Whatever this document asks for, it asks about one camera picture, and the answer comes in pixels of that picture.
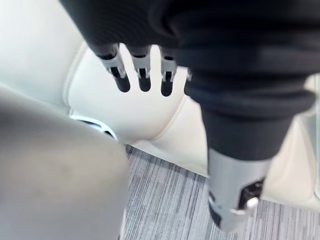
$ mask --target gray object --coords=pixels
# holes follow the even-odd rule
[[[167,60],[164,58],[164,56],[161,56],[161,75],[162,75],[162,81],[167,82],[166,74],[171,73],[171,78],[169,80],[170,83],[174,81],[175,75],[177,72],[177,64],[174,60]]]
[[[0,238],[116,240],[128,200],[124,147],[0,88]]]
[[[222,155],[210,148],[209,161],[209,207],[220,217],[216,223],[224,231],[232,231],[245,223],[258,206],[261,191],[245,199],[242,191],[252,184],[263,180],[269,170],[271,160],[244,161]]]
[[[119,46],[117,44],[114,45],[116,55],[112,59],[102,59],[100,58],[101,62],[103,63],[105,69],[113,75],[111,68],[117,68],[118,73],[122,79],[124,79],[127,74],[125,70],[124,61],[122,60],[121,54],[119,52]]]
[[[145,78],[150,78],[150,52],[148,55],[144,57],[135,57],[131,56],[134,69],[136,71],[136,74],[138,75],[138,78],[140,79],[142,76],[140,75],[140,69],[145,70]]]

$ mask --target striped carpet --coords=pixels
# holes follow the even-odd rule
[[[208,211],[206,178],[127,147],[125,240],[320,240],[320,213],[261,201],[242,228],[221,232]]]

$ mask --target chair seam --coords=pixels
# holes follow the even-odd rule
[[[188,97],[185,95],[181,98],[180,103],[179,103],[178,107],[176,108],[175,113],[170,118],[170,120],[167,122],[167,124],[164,126],[164,128],[155,137],[150,138],[148,140],[149,142],[158,140],[159,138],[161,138],[163,135],[165,135],[171,129],[171,127],[174,124],[174,122],[176,121],[177,117],[180,115],[187,98]]]
[[[74,81],[75,74],[79,68],[80,62],[87,48],[88,48],[87,44],[83,41],[74,55],[73,61],[69,66],[69,69],[67,71],[67,74],[64,80],[63,89],[62,89],[62,100],[64,104],[70,108],[71,106],[69,104],[69,94],[70,94],[71,85]]]

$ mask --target robotic hand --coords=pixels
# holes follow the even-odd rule
[[[320,70],[320,4],[60,1],[102,59],[110,44],[176,49],[176,63],[192,72],[185,91],[201,106],[211,216],[226,231],[245,221],[293,117],[315,100],[304,83]]]

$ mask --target black rubber sleeve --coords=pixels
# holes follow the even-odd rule
[[[60,0],[89,47],[97,56],[109,53],[108,45],[132,47],[152,44],[176,48],[173,36],[154,30],[149,11],[156,0]]]
[[[180,39],[175,60],[192,71],[209,148],[270,159],[294,115],[315,101],[305,79],[320,71],[320,4],[311,0],[176,0],[164,15]]]
[[[136,58],[143,58],[149,54],[151,46],[126,46],[130,54]]]

